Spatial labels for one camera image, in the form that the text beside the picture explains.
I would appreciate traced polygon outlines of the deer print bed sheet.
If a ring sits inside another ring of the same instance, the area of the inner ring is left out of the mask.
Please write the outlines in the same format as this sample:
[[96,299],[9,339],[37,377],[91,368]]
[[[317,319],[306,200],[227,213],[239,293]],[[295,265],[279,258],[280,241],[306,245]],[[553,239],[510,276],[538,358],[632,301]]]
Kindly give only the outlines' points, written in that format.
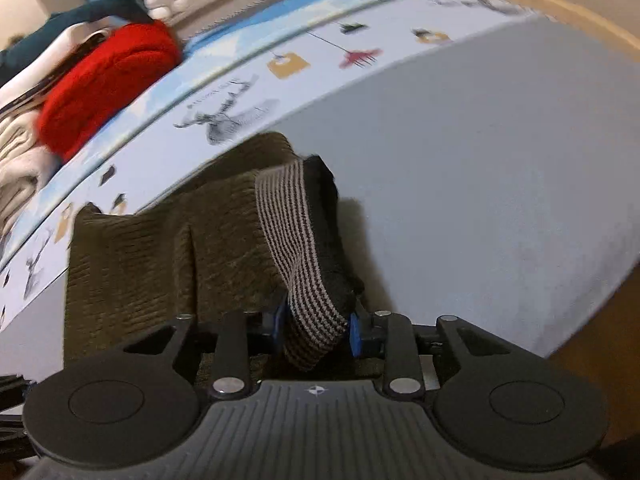
[[[73,215],[132,214],[251,134],[321,156],[370,305],[559,348],[639,260],[639,63],[500,0],[392,0],[209,84],[238,35],[179,70],[188,96],[66,197],[1,271],[1,369],[62,364]],[[228,142],[210,143],[219,129]]]

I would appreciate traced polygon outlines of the blue cloud pattern quilt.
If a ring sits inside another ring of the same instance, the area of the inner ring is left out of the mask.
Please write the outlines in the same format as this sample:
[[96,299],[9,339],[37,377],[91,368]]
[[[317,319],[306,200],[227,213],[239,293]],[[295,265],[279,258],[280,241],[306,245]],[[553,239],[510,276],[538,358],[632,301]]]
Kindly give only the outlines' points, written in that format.
[[184,46],[180,65],[160,78],[117,113],[79,153],[38,192],[9,230],[4,255],[20,248],[53,209],[66,199],[104,160],[119,151],[154,120],[191,93],[232,67],[312,26],[386,0],[264,0],[248,18],[235,15],[193,36]]

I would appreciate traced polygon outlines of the wooden bed frame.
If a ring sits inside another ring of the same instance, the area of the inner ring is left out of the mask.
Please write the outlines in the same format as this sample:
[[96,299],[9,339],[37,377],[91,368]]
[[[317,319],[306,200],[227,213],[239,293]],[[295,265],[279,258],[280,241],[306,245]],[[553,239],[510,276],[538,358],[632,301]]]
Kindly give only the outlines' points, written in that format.
[[[639,57],[639,38],[597,13],[567,0],[512,0],[544,10],[611,48]],[[551,356],[590,379],[608,397],[610,429],[602,458],[639,465],[639,270],[632,270],[591,320]]]

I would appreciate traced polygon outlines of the cream folded blanket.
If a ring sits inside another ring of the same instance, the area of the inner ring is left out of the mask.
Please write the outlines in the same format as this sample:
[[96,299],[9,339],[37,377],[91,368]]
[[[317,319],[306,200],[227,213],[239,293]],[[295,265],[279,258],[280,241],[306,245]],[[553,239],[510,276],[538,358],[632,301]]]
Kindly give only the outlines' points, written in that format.
[[61,159],[40,142],[39,110],[1,121],[1,238],[32,198],[61,167]]

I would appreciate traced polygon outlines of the red folded blanket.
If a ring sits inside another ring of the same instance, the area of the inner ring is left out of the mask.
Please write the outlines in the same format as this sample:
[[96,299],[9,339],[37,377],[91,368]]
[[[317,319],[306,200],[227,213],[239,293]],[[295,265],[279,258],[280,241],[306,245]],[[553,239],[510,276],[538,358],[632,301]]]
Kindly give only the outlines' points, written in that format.
[[160,21],[116,29],[53,87],[37,122],[40,142],[68,162],[181,60],[177,39]]

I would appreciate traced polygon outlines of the white pink folded clothes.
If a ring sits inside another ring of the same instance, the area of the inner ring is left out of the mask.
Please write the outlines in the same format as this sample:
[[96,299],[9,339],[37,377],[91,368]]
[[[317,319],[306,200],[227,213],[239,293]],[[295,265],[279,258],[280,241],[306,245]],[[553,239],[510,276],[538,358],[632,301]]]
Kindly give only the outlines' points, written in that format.
[[1,86],[1,119],[31,110],[83,58],[111,36],[111,27],[79,23],[67,27],[29,66]]

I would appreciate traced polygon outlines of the teal shark plush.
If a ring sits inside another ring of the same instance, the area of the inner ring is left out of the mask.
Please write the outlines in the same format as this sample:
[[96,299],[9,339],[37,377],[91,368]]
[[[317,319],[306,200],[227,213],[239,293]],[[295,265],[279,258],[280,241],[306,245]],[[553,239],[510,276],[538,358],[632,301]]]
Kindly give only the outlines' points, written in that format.
[[73,10],[52,14],[40,29],[1,51],[2,86],[34,62],[70,26],[97,22],[108,16],[133,23],[153,21],[138,0],[94,0]]

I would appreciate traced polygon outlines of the brown corduroy pants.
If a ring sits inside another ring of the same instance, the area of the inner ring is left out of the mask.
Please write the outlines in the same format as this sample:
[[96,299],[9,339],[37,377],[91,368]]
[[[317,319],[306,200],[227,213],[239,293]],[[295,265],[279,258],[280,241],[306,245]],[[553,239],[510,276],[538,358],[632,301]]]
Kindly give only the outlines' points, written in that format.
[[67,271],[65,364],[179,314],[215,323],[281,309],[282,367],[341,374],[362,286],[337,224],[334,177],[281,133],[244,141],[153,207],[76,214]]

